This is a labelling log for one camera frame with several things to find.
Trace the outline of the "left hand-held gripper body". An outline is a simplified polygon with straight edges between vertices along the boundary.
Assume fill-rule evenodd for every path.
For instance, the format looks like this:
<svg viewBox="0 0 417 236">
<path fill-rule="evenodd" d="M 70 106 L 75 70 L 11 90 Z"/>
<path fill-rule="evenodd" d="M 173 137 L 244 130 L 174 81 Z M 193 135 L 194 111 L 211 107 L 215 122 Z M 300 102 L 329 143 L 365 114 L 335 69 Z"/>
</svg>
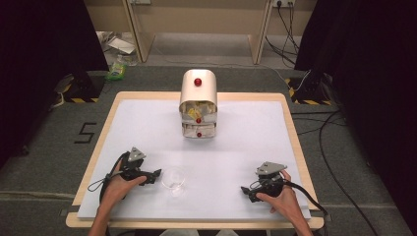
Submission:
<svg viewBox="0 0 417 236">
<path fill-rule="evenodd" d="M 140 176 L 149 177 L 151 173 L 141 169 L 146 157 L 147 156 L 136 147 L 132 147 L 130 151 L 123 153 L 121 155 L 121 164 L 119 168 L 121 177 L 126 181 L 136 179 Z"/>
</svg>

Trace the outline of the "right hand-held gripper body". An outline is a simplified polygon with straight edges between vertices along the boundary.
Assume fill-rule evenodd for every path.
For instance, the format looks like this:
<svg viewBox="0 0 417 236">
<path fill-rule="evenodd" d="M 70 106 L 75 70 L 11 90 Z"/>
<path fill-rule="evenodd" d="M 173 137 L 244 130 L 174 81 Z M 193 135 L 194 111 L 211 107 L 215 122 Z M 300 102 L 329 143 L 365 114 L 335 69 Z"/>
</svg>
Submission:
<svg viewBox="0 0 417 236">
<path fill-rule="evenodd" d="M 253 190 L 256 193 L 265 193 L 269 196 L 277 197 L 282 191 L 284 180 L 281 176 L 281 171 L 286 168 L 287 166 L 284 164 L 264 162 L 256 170 L 259 179 Z"/>
</svg>

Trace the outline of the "clear glass cup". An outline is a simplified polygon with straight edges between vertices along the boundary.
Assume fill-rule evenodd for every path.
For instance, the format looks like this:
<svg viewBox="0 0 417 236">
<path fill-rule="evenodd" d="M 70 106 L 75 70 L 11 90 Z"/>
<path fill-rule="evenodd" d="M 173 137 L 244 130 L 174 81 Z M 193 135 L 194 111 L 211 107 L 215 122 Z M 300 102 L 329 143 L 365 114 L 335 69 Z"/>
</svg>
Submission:
<svg viewBox="0 0 417 236">
<path fill-rule="evenodd" d="M 185 171 L 180 167 L 173 166 L 162 171 L 161 184 L 173 197 L 179 197 L 184 192 L 185 181 Z"/>
</svg>

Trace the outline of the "person's left hand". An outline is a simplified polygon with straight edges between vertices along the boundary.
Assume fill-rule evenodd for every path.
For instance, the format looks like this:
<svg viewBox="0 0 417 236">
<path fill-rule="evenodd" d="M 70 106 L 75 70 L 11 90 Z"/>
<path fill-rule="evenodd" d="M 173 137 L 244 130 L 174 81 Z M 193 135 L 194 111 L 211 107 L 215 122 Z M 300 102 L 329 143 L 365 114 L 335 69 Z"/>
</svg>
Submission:
<svg viewBox="0 0 417 236">
<path fill-rule="evenodd" d="M 134 187 L 147 180 L 146 176 L 140 176 L 126 181 L 120 175 L 111 178 L 101 199 L 99 209 L 111 211 Z"/>
</svg>

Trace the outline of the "person's right hand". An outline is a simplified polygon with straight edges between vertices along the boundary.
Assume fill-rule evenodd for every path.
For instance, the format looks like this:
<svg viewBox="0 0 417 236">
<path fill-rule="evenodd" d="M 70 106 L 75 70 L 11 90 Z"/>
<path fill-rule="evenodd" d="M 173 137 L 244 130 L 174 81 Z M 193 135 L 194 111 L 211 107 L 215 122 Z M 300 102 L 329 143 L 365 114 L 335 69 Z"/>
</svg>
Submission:
<svg viewBox="0 0 417 236">
<path fill-rule="evenodd" d="M 293 225 L 306 223 L 296 194 L 291 187 L 284 186 L 277 197 L 271 197 L 265 193 L 257 193 L 256 197 L 270 205 L 270 213 L 279 213 Z"/>
</svg>

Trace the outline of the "white table mat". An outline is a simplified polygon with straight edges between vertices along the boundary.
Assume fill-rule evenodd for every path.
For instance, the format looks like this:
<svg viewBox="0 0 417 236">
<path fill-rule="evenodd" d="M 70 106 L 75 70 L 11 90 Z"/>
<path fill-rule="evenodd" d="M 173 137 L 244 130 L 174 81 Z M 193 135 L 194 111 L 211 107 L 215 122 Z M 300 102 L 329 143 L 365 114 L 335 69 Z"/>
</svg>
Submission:
<svg viewBox="0 0 417 236">
<path fill-rule="evenodd" d="M 241 191 L 257 180 L 264 162 L 284 164 L 293 180 L 300 174 L 279 101 L 221 101 L 216 134 L 183 136 L 176 100 L 122 100 L 105 138 L 91 179 L 102 179 L 131 148 L 146 154 L 145 171 L 179 168 L 182 188 L 162 182 L 134 188 L 112 212 L 115 219 L 273 220 L 269 206 Z"/>
</svg>

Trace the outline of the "wooden table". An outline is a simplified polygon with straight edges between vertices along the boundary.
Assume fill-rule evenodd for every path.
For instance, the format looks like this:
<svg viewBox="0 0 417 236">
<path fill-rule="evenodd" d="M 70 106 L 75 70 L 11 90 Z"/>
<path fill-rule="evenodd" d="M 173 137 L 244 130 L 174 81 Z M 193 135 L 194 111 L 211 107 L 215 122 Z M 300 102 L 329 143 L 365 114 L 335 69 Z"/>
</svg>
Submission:
<svg viewBox="0 0 417 236">
<path fill-rule="evenodd" d="M 180 94 L 177 91 L 121 91 L 117 93 L 104 127 L 98 138 L 97 144 L 91 155 L 89 165 L 82 180 L 78 193 L 74 199 L 75 210 L 67 216 L 66 223 L 70 227 L 89 228 L 99 204 L 99 184 L 101 179 L 93 181 L 91 179 L 97 159 L 103 147 L 105 138 L 113 121 L 119 103 L 124 99 L 140 100 L 176 100 L 180 104 Z M 311 181 L 310 173 L 306 165 L 305 157 L 296 134 L 293 120 L 288 108 L 286 98 L 281 93 L 255 93 L 255 92 L 221 92 L 217 96 L 217 107 L 221 101 L 279 101 L 283 106 L 284 120 L 287 125 L 289 139 L 296 158 L 297 168 L 300 174 L 295 183 L 301 185 L 301 190 L 297 193 L 298 202 L 302 212 L 308 215 L 313 210 L 313 205 L 309 203 L 309 198 L 313 197 L 315 190 Z M 110 227 L 112 228 L 135 228 L 135 229 L 282 229 L 289 227 L 289 222 L 281 215 L 273 213 L 273 220 L 142 220 L 142 219 L 115 219 L 112 216 Z"/>
</svg>

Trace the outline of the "white mini drawer cabinet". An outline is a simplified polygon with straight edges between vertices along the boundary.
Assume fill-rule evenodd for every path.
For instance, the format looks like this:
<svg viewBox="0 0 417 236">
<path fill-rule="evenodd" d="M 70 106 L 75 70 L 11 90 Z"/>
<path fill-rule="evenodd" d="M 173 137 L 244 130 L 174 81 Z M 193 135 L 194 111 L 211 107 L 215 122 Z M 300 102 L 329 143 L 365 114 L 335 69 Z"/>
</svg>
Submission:
<svg viewBox="0 0 417 236">
<path fill-rule="evenodd" d="M 202 118 L 194 120 L 188 115 L 190 108 L 197 108 Z M 216 134 L 217 123 L 216 76 L 208 69 L 192 69 L 183 76 L 179 113 L 182 134 L 185 138 L 208 139 Z"/>
</svg>

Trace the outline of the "striped black stand base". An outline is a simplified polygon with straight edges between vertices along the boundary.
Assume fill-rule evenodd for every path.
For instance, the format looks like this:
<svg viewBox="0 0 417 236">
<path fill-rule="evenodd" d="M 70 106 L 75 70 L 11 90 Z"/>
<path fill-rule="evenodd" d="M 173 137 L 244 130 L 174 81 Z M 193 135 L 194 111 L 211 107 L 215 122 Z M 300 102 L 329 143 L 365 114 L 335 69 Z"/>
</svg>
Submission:
<svg viewBox="0 0 417 236">
<path fill-rule="evenodd" d="M 331 105 L 331 99 L 322 83 L 313 84 L 307 78 L 288 78 L 285 82 L 293 103 Z"/>
<path fill-rule="evenodd" d="M 60 94 L 65 102 L 90 103 L 98 102 L 103 87 L 103 76 L 88 75 L 84 82 L 77 80 L 73 75 L 67 75 L 58 82 L 54 91 Z"/>
</svg>

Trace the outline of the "green plastic packet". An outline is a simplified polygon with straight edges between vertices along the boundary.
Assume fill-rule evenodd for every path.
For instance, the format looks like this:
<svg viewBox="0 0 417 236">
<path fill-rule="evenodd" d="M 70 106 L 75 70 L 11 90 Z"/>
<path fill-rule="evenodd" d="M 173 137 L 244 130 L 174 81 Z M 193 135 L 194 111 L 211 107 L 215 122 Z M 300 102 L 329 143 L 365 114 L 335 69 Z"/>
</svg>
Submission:
<svg viewBox="0 0 417 236">
<path fill-rule="evenodd" d="M 119 62 L 114 62 L 110 68 L 109 72 L 106 74 L 105 79 L 108 81 L 120 81 L 125 77 L 126 66 Z"/>
</svg>

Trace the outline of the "pile of white papers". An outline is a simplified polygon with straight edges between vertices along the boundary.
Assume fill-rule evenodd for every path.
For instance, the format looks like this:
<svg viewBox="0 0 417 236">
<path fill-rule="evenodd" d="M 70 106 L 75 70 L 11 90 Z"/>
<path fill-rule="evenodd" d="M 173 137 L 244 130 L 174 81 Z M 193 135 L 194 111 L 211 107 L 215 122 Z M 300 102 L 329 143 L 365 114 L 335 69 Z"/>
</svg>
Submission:
<svg viewBox="0 0 417 236">
<path fill-rule="evenodd" d="M 117 49 L 122 54 L 131 55 L 136 50 L 133 43 L 121 39 L 113 31 L 97 31 L 96 35 L 104 51 Z"/>
</svg>

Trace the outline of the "black curtain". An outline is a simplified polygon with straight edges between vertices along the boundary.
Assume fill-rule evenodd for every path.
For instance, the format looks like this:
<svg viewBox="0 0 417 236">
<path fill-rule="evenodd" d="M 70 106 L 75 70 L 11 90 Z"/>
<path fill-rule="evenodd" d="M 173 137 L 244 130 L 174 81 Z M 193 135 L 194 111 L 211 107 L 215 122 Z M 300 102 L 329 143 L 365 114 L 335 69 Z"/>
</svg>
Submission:
<svg viewBox="0 0 417 236">
<path fill-rule="evenodd" d="M 108 69 L 84 0 L 0 0 L 0 168 L 67 75 Z"/>
<path fill-rule="evenodd" d="M 417 236 L 417 0 L 317 0 L 296 67 L 331 75 L 363 150 Z"/>
</svg>

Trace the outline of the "light wooden desk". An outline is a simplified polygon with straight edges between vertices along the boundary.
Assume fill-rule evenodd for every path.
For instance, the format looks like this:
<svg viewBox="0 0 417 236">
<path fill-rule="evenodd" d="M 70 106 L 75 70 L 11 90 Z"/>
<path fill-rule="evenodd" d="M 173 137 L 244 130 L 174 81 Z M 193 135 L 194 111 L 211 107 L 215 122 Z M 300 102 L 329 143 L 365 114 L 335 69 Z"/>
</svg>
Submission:
<svg viewBox="0 0 417 236">
<path fill-rule="evenodd" d="M 141 61 L 158 33 L 242 34 L 261 61 L 272 0 L 123 0 Z"/>
</svg>

